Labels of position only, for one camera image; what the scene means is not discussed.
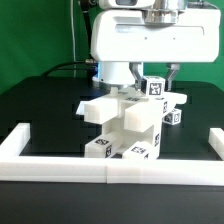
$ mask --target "black cable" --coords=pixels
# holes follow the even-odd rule
[[[62,67],[68,66],[68,65],[78,65],[78,64],[85,64],[85,61],[73,61],[73,62],[67,62],[67,63],[62,63],[59,65],[56,65],[56,66],[52,67],[51,69],[42,73],[41,76],[47,77],[51,72],[57,70],[58,68],[62,68]]]
[[[58,68],[55,69],[54,71],[92,71],[92,70],[96,70],[96,68],[92,67],[92,68]]]
[[[90,17],[89,17],[89,12],[83,11],[83,17],[84,17],[84,21],[85,21],[85,25],[86,25],[86,32],[87,32],[87,38],[88,38],[88,45],[89,45],[89,49],[91,47],[91,37],[92,37],[92,27],[91,27],[91,23],[90,23]]]

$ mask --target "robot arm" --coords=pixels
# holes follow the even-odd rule
[[[213,62],[218,56],[219,10],[186,8],[184,0],[99,0],[99,4],[107,10],[94,22],[91,54],[102,68],[94,80],[104,85],[133,85],[129,62],[169,63],[171,83],[179,70],[175,65]]]

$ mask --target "white cube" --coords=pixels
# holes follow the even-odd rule
[[[181,122],[181,110],[179,109],[173,109],[173,111],[169,114],[167,114],[163,118],[163,123],[170,124],[170,125],[175,125],[179,124]]]
[[[115,154],[112,150],[112,142],[101,136],[86,144],[85,158],[108,158]]]
[[[136,142],[122,154],[122,159],[156,159],[153,147],[146,142]]]
[[[147,97],[163,96],[165,79],[159,76],[144,76],[141,83],[141,91]]]

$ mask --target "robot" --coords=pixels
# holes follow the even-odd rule
[[[93,83],[110,93],[85,103],[84,120],[102,125],[102,134],[86,144],[85,157],[157,159],[162,121],[179,123],[175,106],[187,101],[170,92],[172,80],[182,62],[216,59],[220,11],[184,0],[99,0],[99,5],[105,11],[94,21]],[[143,62],[167,63],[166,79],[144,76]]]

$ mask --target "white rectangular block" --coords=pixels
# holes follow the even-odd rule
[[[160,154],[160,142],[161,142],[161,130],[162,130],[162,120],[158,120],[155,124],[146,131],[145,135],[148,138],[144,139],[152,145],[153,156],[152,158],[156,159]]]
[[[0,180],[106,183],[104,159],[22,156],[0,159]]]
[[[142,94],[136,91],[134,88],[125,88],[119,92],[119,107],[118,107],[118,118],[124,117],[125,110],[137,103],[148,101],[142,98]]]
[[[141,102],[125,110],[124,128],[144,132],[156,121],[162,120],[163,103],[155,100]]]
[[[123,138],[117,132],[100,135],[85,145],[85,158],[108,158],[116,154]]]
[[[76,114],[77,115],[84,115],[84,107],[85,107],[85,103],[88,101],[80,101],[79,106],[76,110]]]
[[[164,92],[163,97],[169,101],[175,102],[175,104],[185,104],[187,102],[187,95],[182,93]]]
[[[150,159],[152,145],[146,142],[136,142],[122,154],[122,159],[144,160]]]
[[[0,158],[19,156],[30,139],[30,124],[19,123],[0,146]]]
[[[210,128],[208,142],[224,160],[224,131],[221,128]]]
[[[86,122],[103,124],[118,114],[118,99],[109,95],[86,102],[84,105]]]
[[[112,160],[107,164],[107,183],[224,186],[223,173],[222,161]]]

